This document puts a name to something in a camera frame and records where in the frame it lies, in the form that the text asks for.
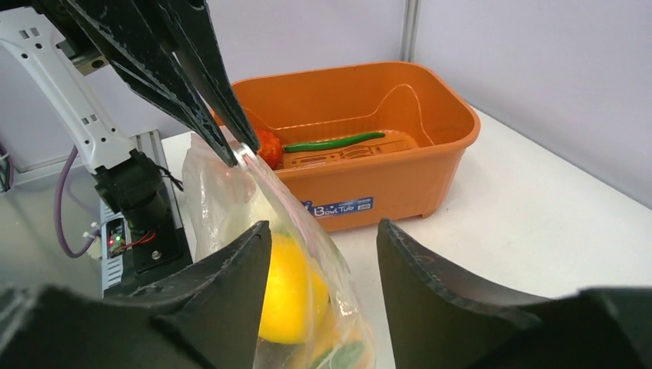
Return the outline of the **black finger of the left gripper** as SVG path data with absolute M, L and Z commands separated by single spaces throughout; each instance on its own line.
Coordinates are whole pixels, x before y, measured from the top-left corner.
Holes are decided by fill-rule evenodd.
M 224 126 L 184 73 L 160 1 L 66 1 L 66 10 L 137 95 L 199 135 L 229 167 Z

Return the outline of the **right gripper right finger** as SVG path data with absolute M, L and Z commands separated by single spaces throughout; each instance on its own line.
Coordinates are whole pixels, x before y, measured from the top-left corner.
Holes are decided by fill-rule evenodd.
M 524 309 L 541 298 L 469 272 L 388 219 L 378 225 L 378 266 L 398 368 L 476 368 L 536 330 Z

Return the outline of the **clear zip top bag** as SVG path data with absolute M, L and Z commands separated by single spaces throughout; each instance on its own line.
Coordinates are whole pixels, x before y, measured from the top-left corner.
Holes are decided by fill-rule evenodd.
M 269 225 L 254 367 L 375 367 L 374 337 L 341 252 L 262 159 L 245 145 L 232 147 L 239 162 L 229 167 L 192 135 L 182 179 L 197 260 L 259 221 Z

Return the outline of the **yellow lemon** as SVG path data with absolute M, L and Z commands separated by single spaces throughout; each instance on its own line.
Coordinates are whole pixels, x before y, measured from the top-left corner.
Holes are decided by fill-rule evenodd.
M 328 286 L 286 234 L 271 235 L 271 259 L 258 336 L 276 344 L 303 344 L 321 323 Z

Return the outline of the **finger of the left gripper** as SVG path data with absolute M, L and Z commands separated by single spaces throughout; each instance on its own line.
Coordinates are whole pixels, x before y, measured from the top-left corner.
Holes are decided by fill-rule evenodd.
M 258 150 L 258 136 L 227 76 L 207 2 L 160 1 L 158 7 L 176 43 L 178 62 L 195 89 L 240 143 Z

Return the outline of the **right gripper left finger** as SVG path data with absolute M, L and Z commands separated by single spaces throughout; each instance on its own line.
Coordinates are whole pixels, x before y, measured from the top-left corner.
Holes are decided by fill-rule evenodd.
M 268 221 L 197 263 L 115 302 L 143 308 L 108 347 L 103 368 L 252 368 L 271 262 Z

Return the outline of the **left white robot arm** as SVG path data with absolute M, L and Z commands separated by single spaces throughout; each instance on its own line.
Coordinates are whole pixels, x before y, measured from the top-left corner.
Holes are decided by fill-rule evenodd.
M 222 128 L 260 146 L 225 71 L 205 1 L 3 1 L 1 44 L 63 121 L 96 191 L 133 231 L 166 224 L 161 172 L 96 100 L 76 61 L 101 56 L 137 95 L 202 138 L 228 166 Z

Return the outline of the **green lime fruit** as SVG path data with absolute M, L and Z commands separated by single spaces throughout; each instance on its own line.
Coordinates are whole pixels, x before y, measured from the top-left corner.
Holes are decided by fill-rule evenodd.
M 334 368 L 352 369 L 361 361 L 364 353 L 362 341 L 351 341 L 339 347 L 329 348 L 319 354 L 309 366 L 310 369 Z

